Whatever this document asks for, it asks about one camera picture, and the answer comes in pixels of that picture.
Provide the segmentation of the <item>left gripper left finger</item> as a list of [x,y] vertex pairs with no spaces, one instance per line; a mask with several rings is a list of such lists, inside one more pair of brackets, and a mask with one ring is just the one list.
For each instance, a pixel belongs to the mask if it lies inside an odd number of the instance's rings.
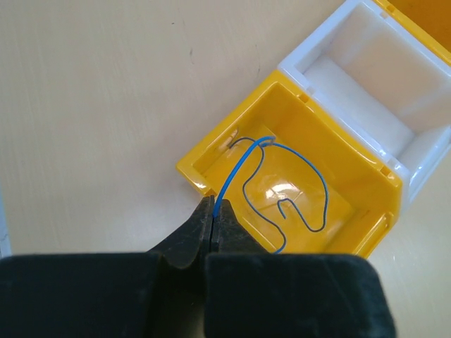
[[198,305],[214,199],[152,249],[1,260],[2,337],[153,337],[167,310]]

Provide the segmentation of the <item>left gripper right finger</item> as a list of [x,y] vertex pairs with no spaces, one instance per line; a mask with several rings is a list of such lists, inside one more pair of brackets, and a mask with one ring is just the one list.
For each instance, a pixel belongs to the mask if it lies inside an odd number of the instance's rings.
[[228,253],[205,260],[207,337],[395,337],[378,273],[349,254]]

